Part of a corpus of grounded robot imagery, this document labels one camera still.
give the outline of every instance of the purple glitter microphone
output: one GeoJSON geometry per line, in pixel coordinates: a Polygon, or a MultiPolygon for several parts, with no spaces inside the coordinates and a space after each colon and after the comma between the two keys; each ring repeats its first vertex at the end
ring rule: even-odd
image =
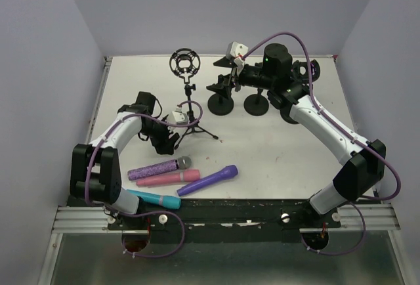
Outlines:
{"type": "Polygon", "coordinates": [[[178,169],[188,169],[191,166],[190,157],[180,157],[178,159],[169,160],[168,162],[161,162],[156,165],[148,165],[138,169],[133,169],[127,172],[130,181],[138,180],[152,175],[160,175],[178,169]]]}

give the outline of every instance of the teal microphone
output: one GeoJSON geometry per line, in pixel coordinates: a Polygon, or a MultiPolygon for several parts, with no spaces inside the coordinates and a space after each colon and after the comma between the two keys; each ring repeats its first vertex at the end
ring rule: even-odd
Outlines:
{"type": "Polygon", "coordinates": [[[134,195],[140,196],[145,202],[163,206],[169,209],[179,209],[181,199],[176,196],[158,195],[153,193],[141,192],[136,190],[127,190],[134,195]]]}

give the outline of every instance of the cable tie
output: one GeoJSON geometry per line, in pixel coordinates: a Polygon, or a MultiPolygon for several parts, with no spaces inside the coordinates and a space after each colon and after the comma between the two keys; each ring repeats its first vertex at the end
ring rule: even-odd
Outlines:
{"type": "Polygon", "coordinates": [[[320,109],[317,111],[318,114],[321,114],[322,111],[324,111],[325,108],[323,106],[320,107],[320,109]]]}

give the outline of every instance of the pink microphone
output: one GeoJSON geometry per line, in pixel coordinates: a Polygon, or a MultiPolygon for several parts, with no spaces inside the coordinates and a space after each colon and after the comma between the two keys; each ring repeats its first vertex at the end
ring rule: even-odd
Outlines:
{"type": "Polygon", "coordinates": [[[191,169],[180,173],[168,173],[166,175],[152,175],[136,181],[138,186],[168,185],[179,182],[193,182],[200,178],[200,171],[191,169]]]}

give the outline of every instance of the microphone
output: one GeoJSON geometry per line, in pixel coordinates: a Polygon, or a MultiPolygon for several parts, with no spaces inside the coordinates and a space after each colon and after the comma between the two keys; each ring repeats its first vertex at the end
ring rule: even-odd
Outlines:
{"type": "Polygon", "coordinates": [[[205,178],[188,183],[186,186],[183,186],[182,188],[177,190],[178,196],[187,195],[206,186],[213,185],[219,181],[231,179],[237,174],[238,168],[236,168],[235,165],[228,165],[227,167],[224,167],[222,170],[212,175],[208,175],[205,178]]]}
{"type": "Polygon", "coordinates": [[[163,206],[170,209],[179,209],[181,199],[176,196],[158,195],[153,193],[141,192],[136,190],[127,190],[134,195],[140,196],[145,202],[163,206]]]}
{"type": "Polygon", "coordinates": [[[153,175],[136,181],[137,186],[169,185],[178,182],[192,182],[200,178],[199,170],[185,170],[180,173],[153,175]]]}
{"type": "Polygon", "coordinates": [[[150,177],[152,175],[160,175],[178,169],[188,169],[191,166],[190,157],[180,157],[178,159],[169,160],[168,162],[161,162],[155,165],[148,165],[138,169],[133,169],[127,172],[130,181],[141,178],[150,177]]]}

